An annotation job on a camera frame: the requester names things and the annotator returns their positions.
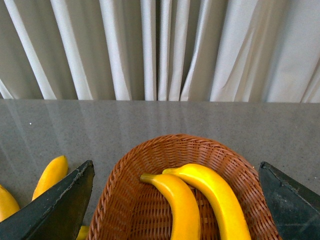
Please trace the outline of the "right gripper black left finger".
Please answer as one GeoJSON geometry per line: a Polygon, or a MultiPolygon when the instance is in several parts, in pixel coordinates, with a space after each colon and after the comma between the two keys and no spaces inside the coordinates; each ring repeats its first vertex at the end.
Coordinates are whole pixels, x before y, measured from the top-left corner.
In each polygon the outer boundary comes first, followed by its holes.
{"type": "Polygon", "coordinates": [[[2,240],[75,240],[90,202],[94,164],[85,161],[0,223],[2,240]]]}

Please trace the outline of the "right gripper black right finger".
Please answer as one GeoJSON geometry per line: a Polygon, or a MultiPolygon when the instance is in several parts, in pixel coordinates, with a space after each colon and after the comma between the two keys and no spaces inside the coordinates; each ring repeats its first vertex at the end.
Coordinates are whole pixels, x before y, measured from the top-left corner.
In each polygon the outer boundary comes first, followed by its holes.
{"type": "Polygon", "coordinates": [[[258,178],[275,227],[283,240],[320,238],[320,196],[264,161],[258,178]]]}

